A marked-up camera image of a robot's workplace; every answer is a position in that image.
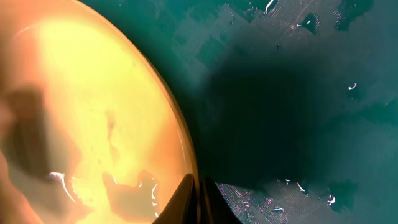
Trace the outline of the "yellow-green plate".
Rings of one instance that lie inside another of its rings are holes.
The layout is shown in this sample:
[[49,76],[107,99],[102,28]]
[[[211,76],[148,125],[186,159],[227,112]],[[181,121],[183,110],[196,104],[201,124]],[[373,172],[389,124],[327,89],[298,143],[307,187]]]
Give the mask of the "yellow-green plate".
[[1,2],[2,223],[153,223],[186,174],[198,195],[181,112],[125,35],[79,1]]

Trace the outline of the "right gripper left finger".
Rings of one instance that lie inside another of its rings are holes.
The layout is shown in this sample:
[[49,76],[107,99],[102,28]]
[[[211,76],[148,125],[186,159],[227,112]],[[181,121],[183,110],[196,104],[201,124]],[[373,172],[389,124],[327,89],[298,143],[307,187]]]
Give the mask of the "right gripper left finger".
[[153,224],[196,224],[197,195],[192,174],[186,174]]

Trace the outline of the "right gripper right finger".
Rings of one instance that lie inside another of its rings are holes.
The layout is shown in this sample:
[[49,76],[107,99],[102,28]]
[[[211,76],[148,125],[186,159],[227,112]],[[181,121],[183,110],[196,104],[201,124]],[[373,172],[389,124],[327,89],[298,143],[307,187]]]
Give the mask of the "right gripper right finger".
[[209,177],[200,182],[200,206],[200,224],[242,224]]

